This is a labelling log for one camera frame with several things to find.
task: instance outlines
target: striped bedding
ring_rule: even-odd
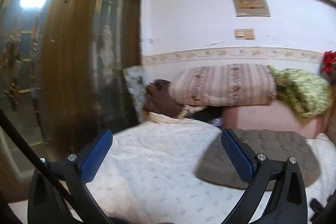
[[[184,70],[169,94],[182,105],[267,105],[275,99],[276,85],[267,66],[230,64]]]

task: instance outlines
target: white bedsheet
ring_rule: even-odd
[[[87,186],[109,216],[134,223],[221,223],[243,190],[203,182],[194,169],[219,130],[209,124],[145,122],[114,137],[95,179]],[[323,134],[307,140],[321,164],[321,175],[306,188],[307,200],[323,205],[336,188],[336,148]],[[252,218],[267,204],[266,192]]]

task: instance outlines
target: green patterned blanket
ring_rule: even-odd
[[[277,84],[278,99],[288,103],[298,117],[316,116],[331,106],[331,87],[324,78],[302,69],[268,67]]]

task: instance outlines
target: black cable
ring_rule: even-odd
[[[31,147],[22,138],[21,134],[16,130],[4,112],[0,109],[0,127],[6,132],[9,138],[15,143],[26,158],[40,171],[51,184],[60,192],[64,199],[75,209],[74,201],[69,192],[63,187],[61,182],[53,175],[53,173],[41,162],[39,157],[31,149]]]

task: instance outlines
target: blue gripper pad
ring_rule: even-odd
[[[92,182],[113,142],[111,130],[106,130],[80,166],[82,182]]]
[[[221,143],[240,179],[250,185],[253,180],[253,165],[227,130],[222,132]]]

